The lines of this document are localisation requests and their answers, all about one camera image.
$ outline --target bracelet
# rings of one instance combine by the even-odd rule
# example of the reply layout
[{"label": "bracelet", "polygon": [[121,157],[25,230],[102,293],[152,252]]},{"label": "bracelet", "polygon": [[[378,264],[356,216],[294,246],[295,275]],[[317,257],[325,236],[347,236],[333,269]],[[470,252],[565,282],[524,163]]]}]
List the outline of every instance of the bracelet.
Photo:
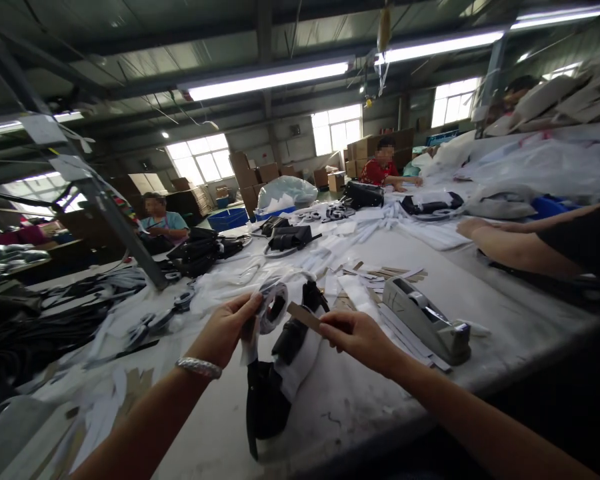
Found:
[{"label": "bracelet", "polygon": [[222,368],[204,360],[198,360],[191,357],[182,357],[175,363],[176,367],[184,368],[194,373],[199,373],[211,380],[218,380],[222,375]]}]

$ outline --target black sleeve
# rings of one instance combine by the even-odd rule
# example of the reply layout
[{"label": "black sleeve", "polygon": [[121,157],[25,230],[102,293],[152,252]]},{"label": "black sleeve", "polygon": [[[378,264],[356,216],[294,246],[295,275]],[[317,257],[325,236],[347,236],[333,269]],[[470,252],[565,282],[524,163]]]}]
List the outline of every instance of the black sleeve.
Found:
[{"label": "black sleeve", "polygon": [[537,235],[552,249],[600,278],[600,207]]}]

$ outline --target steel column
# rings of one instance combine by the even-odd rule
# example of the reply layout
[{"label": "steel column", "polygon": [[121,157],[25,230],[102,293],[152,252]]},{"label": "steel column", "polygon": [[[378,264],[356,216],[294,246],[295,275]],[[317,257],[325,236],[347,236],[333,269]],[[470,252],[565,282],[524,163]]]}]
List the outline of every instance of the steel column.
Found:
[{"label": "steel column", "polygon": [[[40,98],[24,76],[22,69],[7,50],[0,39],[0,78],[8,86],[23,110],[53,116],[47,104]],[[78,149],[65,138],[64,142],[54,143],[54,150],[61,155],[74,155],[82,159]],[[136,258],[138,264],[144,269],[154,286],[162,290],[167,286],[167,280],[153,258],[144,248],[136,234],[128,225],[126,218],[116,206],[112,198],[105,192],[104,185],[95,178],[87,178],[74,182],[75,186],[102,213],[104,218],[118,235],[120,240]]]}]

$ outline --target tape roll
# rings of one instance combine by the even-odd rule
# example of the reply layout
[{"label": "tape roll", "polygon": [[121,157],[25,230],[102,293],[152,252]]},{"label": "tape roll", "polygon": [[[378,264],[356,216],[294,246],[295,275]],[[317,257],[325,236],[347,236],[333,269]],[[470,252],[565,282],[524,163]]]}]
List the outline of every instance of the tape roll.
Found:
[{"label": "tape roll", "polygon": [[167,281],[178,281],[180,278],[182,278],[182,275],[180,275],[179,272],[169,272],[165,273],[165,278]]},{"label": "tape roll", "polygon": [[429,306],[429,301],[420,292],[411,292],[407,296],[412,300],[412,302],[414,302],[421,309],[426,308],[426,307]]}]

